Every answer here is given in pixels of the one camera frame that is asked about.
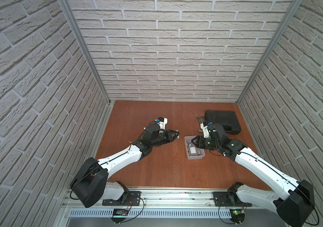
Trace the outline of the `translucent plastic storage box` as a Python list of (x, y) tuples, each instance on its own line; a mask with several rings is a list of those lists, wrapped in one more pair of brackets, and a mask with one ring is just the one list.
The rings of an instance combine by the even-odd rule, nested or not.
[(205, 151), (201, 148), (198, 148), (194, 143), (196, 142), (196, 137), (198, 136), (186, 136), (185, 139), (185, 148), (187, 153), (188, 160), (198, 160), (202, 159), (206, 154)]

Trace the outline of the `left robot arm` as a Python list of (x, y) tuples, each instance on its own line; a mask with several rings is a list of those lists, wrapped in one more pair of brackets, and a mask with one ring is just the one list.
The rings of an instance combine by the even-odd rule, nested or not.
[(179, 132), (166, 130), (165, 123), (151, 122), (139, 137), (124, 150), (96, 160), (88, 158), (70, 183), (72, 198), (89, 208), (103, 200), (105, 205), (123, 206), (132, 203), (129, 189), (120, 181), (108, 182), (109, 178), (126, 166), (148, 156), (153, 147), (171, 143)]

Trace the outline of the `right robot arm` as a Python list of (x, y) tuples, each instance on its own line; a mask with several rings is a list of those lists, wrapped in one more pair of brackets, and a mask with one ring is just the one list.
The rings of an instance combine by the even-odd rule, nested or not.
[(237, 196), (242, 203), (251, 203), (268, 209), (291, 227), (301, 227), (315, 211), (314, 187), (307, 181), (297, 179), (281, 172), (250, 147), (238, 139), (230, 139), (221, 124), (200, 123), (202, 136), (196, 136), (195, 147), (216, 150), (222, 156), (245, 167), (265, 182), (270, 191), (259, 190), (243, 183), (235, 183), (228, 192)]

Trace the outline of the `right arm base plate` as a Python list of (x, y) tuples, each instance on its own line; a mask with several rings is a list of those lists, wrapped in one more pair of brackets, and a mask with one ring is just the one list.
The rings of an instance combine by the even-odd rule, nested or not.
[(252, 207), (251, 203), (243, 203), (234, 193), (213, 192), (212, 195), (216, 207)]

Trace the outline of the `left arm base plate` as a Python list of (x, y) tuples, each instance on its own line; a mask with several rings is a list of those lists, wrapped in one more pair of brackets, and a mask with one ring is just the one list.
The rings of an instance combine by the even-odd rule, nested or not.
[(118, 200), (103, 200), (103, 206), (139, 206), (141, 191), (124, 192)]

